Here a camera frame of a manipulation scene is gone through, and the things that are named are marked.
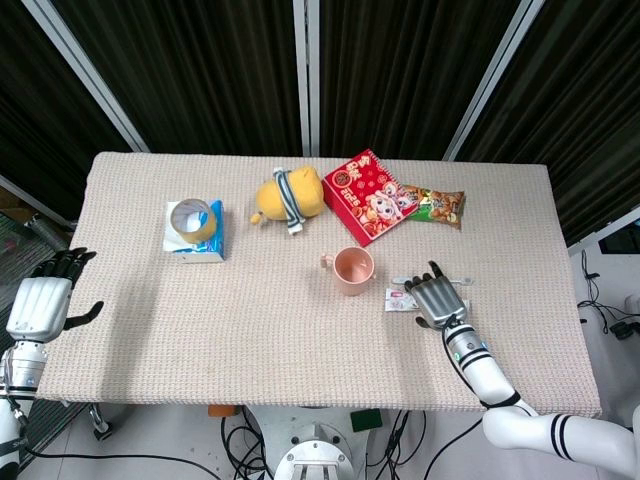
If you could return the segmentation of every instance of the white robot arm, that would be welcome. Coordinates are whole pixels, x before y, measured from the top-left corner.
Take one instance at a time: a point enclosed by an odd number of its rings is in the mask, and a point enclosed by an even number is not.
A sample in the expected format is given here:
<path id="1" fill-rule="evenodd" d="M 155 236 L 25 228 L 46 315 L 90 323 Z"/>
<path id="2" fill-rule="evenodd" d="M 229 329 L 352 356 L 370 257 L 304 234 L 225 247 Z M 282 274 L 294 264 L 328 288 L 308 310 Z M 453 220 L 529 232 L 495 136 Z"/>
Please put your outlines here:
<path id="1" fill-rule="evenodd" d="M 464 303 L 435 264 L 433 276 L 425 273 L 405 283 L 425 318 L 417 323 L 440 330 L 443 343 L 457 363 L 467 386 L 488 408 L 483 429 L 500 448 L 528 448 L 566 460 L 606 468 L 640 480 L 640 407 L 634 414 L 636 438 L 619 425 L 571 415 L 538 416 L 520 398 L 479 338 L 466 323 Z"/>
<path id="2" fill-rule="evenodd" d="M 89 323 L 103 303 L 85 315 L 67 318 L 69 299 L 84 265 L 95 256 L 86 248 L 62 251 L 41 263 L 20 284 L 7 322 L 16 341 L 0 360 L 0 478 L 18 475 L 19 450 L 26 445 L 24 429 L 40 377 L 47 362 L 44 344 L 62 330 Z"/>

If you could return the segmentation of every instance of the roll of tape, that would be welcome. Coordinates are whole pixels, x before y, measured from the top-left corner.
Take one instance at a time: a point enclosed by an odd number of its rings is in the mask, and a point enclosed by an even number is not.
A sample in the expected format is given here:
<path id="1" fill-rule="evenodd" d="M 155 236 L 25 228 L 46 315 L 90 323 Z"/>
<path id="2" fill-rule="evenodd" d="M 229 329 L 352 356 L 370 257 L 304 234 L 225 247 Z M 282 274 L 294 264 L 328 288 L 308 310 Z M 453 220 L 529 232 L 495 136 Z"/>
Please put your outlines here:
<path id="1" fill-rule="evenodd" d="M 216 216 L 206 202 L 188 198 L 174 207 L 171 226 L 185 242 L 201 243 L 213 237 L 217 223 Z"/>

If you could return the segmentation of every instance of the mug handle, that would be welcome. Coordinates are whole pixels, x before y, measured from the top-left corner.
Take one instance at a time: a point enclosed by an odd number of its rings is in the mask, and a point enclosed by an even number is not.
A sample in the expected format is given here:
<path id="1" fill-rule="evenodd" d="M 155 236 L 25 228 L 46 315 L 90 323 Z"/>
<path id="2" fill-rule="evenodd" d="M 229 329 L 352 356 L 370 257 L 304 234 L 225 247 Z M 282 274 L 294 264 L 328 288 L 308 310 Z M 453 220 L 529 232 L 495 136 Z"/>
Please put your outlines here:
<path id="1" fill-rule="evenodd" d="M 329 268 L 333 264 L 333 255 L 327 255 L 326 253 L 320 257 L 320 266 L 323 268 Z"/>

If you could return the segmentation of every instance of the table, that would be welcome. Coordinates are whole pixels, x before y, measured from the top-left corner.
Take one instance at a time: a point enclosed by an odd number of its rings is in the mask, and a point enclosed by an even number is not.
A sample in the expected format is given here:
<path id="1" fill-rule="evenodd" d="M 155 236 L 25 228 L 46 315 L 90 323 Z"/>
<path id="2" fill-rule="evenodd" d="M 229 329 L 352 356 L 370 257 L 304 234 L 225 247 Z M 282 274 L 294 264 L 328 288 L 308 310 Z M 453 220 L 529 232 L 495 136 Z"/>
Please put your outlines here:
<path id="1" fill-rule="evenodd" d="M 400 182 L 465 190 L 462 231 L 405 221 L 368 250 L 377 280 L 345 298 L 319 265 L 354 244 L 325 211 L 290 236 L 249 224 L 275 166 L 344 159 L 101 153 L 73 246 L 86 267 L 70 315 L 105 302 L 88 326 L 48 346 L 39 396 L 69 401 L 480 410 L 445 359 L 440 336 L 409 313 L 385 313 L 394 276 L 436 260 L 471 301 L 471 322 L 540 413 L 593 416 L 587 356 L 566 246 L 544 166 L 383 161 Z M 180 264 L 161 251 L 165 202 L 218 197 L 227 261 Z"/>

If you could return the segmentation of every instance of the yellow plush toy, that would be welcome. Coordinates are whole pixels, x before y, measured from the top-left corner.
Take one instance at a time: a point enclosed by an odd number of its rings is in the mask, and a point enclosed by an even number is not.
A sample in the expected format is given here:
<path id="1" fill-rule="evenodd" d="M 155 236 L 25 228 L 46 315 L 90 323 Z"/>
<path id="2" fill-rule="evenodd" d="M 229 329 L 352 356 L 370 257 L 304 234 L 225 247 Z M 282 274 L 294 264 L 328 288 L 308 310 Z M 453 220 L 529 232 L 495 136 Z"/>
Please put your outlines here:
<path id="1" fill-rule="evenodd" d="M 305 218 L 318 215 L 324 209 L 322 181 L 309 165 L 293 171 L 276 168 L 273 176 L 273 180 L 258 189 L 259 213 L 253 214 L 250 221 L 257 225 L 263 215 L 270 220 L 287 220 L 289 233 L 299 232 Z"/>

